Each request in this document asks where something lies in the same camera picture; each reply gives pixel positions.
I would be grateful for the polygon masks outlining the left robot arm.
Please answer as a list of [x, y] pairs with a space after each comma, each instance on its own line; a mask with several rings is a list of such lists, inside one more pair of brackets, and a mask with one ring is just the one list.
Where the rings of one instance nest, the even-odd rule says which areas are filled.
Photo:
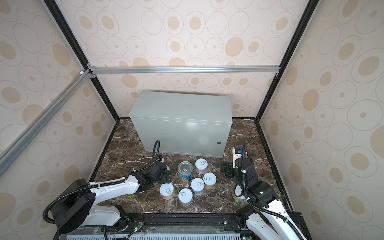
[[119, 228], [126, 224], [124, 210], [121, 207], [101, 206], [102, 202], [141, 193], [171, 181], [170, 168], [161, 161], [113, 181], [88, 183], [79, 179], [44, 209], [42, 218], [46, 223], [55, 224], [60, 234], [84, 226]]

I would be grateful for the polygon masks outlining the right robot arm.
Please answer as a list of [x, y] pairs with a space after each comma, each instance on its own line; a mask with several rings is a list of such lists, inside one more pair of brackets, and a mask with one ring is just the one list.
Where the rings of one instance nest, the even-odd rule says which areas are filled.
[[236, 180], [240, 195], [247, 203], [236, 212], [236, 222], [241, 230], [252, 231], [262, 240], [307, 239], [273, 188], [259, 180], [251, 159], [240, 157], [232, 164], [222, 163], [220, 174]]

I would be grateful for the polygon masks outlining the pink label white-lid can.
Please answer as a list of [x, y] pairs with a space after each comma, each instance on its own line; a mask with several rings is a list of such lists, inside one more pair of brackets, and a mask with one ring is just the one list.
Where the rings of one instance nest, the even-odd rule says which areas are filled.
[[178, 198], [181, 205], [187, 207], [192, 204], [193, 193], [190, 189], [184, 188], [180, 190]]

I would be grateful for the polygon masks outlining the green orange label can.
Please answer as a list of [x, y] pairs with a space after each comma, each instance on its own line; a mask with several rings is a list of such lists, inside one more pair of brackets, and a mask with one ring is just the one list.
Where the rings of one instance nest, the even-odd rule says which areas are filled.
[[233, 190], [233, 193], [232, 193], [232, 196], [233, 196], [233, 199], [235, 200], [235, 202], [237, 203], [242, 203], [245, 201], [245, 197], [243, 196], [242, 194], [242, 188], [239, 186], [239, 185], [236, 185], [234, 190]]

